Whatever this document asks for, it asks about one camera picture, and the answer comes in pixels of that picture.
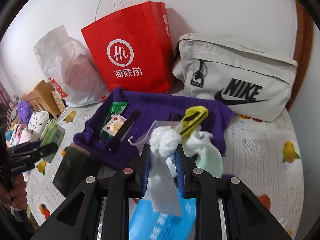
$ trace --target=purple fluffy object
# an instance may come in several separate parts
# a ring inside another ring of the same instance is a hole
[[[28,125],[34,111],[32,106],[27,101],[21,100],[18,103],[17,111],[19,115],[19,121],[25,125]]]

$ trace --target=green packet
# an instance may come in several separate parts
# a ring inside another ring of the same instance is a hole
[[[112,106],[109,109],[108,115],[107,115],[106,119],[104,120],[104,123],[103,123],[103,125],[101,127],[99,136],[102,135],[103,127],[107,124],[107,122],[110,121],[111,115],[113,115],[113,114],[121,114],[124,111],[124,109],[126,108],[127,105],[128,105],[127,102],[113,102],[112,103]]]
[[[54,120],[51,120],[47,123],[44,132],[41,135],[40,146],[44,146],[51,142],[56,143],[58,147],[60,146],[66,131],[60,125],[54,123],[53,121]],[[43,157],[42,159],[46,162],[51,163],[55,155],[56,153],[53,153],[46,157]]]

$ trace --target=red label on plastic bag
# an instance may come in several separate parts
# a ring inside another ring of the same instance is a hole
[[[54,79],[49,78],[49,81],[53,85],[54,89],[60,94],[61,98],[66,98],[68,96]]]

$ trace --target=human hand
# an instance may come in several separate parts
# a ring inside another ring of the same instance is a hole
[[[23,210],[27,206],[27,184],[23,179],[23,175],[19,174],[14,179],[14,189],[10,192],[0,183],[0,203],[10,211],[9,205],[12,205],[14,208]]]

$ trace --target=white lace tablecloth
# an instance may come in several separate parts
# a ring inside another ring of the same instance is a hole
[[[174,87],[172,94],[183,95],[181,84]],[[85,122],[100,105],[68,107],[58,120],[66,134],[52,163],[47,163],[45,176],[37,169],[31,171],[27,183],[28,204],[39,225],[45,221],[39,205],[45,204],[52,213],[65,199],[52,184],[62,160],[61,151],[70,145],[74,134],[83,131]],[[72,111],[76,111],[73,122],[64,122],[64,118]],[[257,196],[267,195],[270,212],[284,229],[292,232],[294,238],[302,212],[304,181],[301,159],[295,159],[293,163],[282,163],[282,150],[286,141],[291,141],[300,155],[287,110],[273,122],[257,122],[235,116],[225,131],[225,141],[227,150],[223,157],[224,174],[239,177]],[[112,169],[104,166],[98,177],[113,174]]]

